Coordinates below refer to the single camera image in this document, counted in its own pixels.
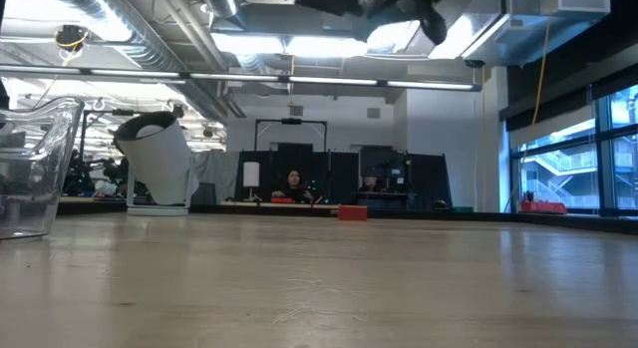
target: window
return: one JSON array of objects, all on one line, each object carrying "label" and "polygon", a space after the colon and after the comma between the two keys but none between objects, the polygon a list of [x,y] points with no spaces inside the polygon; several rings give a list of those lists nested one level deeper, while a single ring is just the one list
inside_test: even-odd
[{"label": "window", "polygon": [[614,190],[617,208],[638,208],[637,157],[636,135],[614,140]]},{"label": "window", "polygon": [[[595,134],[596,122],[594,119],[587,120],[580,124],[576,124],[569,128],[551,133],[542,138],[536,139],[529,143],[529,149],[536,149],[552,144],[566,142],[572,139],[582,138]],[[518,147],[520,152],[525,151],[525,144]]]},{"label": "window", "polygon": [[638,124],[638,85],[619,91],[610,97],[613,129]]},{"label": "window", "polygon": [[569,208],[598,208],[598,161],[594,145],[527,157],[520,172],[520,192],[535,200],[563,202]]}]

